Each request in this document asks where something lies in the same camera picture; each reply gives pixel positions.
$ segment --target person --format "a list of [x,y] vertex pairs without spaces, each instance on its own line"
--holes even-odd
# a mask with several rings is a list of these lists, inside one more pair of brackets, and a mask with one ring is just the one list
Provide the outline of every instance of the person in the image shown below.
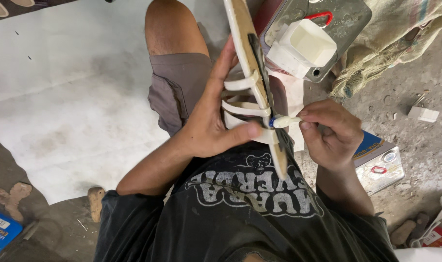
[[149,5],[145,34],[149,101],[171,138],[103,198],[94,261],[397,261],[355,173],[358,118],[330,99],[306,105],[300,129],[318,164],[317,193],[290,148],[282,181],[268,145],[251,141],[258,123],[226,130],[222,122],[232,39],[212,67],[193,15],[176,0]]

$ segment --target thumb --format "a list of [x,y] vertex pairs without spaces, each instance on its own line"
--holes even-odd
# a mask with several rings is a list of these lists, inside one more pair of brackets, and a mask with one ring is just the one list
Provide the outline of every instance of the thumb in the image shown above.
[[302,131],[303,140],[305,140],[311,154],[321,155],[326,153],[321,132],[315,123],[300,122],[300,130]]
[[259,137],[261,132],[261,126],[257,122],[253,121],[241,124],[235,128],[227,130],[220,139],[218,139],[218,143],[220,144],[220,148],[223,148],[223,151],[225,151],[231,147],[245,144],[246,142]]

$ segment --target gray shorts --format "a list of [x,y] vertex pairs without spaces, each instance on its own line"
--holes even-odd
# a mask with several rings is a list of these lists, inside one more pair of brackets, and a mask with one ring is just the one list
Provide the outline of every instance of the gray shorts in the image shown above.
[[[212,62],[199,53],[150,56],[153,75],[148,100],[159,114],[158,125],[173,136],[190,116],[210,76]],[[287,115],[284,86],[276,77],[269,77],[275,108]]]

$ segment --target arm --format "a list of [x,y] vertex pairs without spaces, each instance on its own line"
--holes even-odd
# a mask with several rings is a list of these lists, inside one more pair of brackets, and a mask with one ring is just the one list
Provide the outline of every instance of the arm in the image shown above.
[[[299,116],[310,157],[318,164],[317,187],[340,208],[373,216],[373,204],[358,180],[352,160],[363,140],[360,119],[331,99],[305,106]],[[327,128],[321,133],[314,123]]]
[[229,38],[187,124],[122,178],[116,188],[119,195],[166,194],[193,157],[217,155],[261,134],[258,123],[226,130],[221,120],[221,92],[234,61],[234,43]]

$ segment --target black t-shirt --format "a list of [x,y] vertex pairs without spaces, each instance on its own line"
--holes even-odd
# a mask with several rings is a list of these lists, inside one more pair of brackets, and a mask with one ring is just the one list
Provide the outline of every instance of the black t-shirt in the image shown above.
[[290,155],[279,180],[264,144],[194,158],[164,198],[109,191],[95,261],[397,261],[383,218],[325,206]]

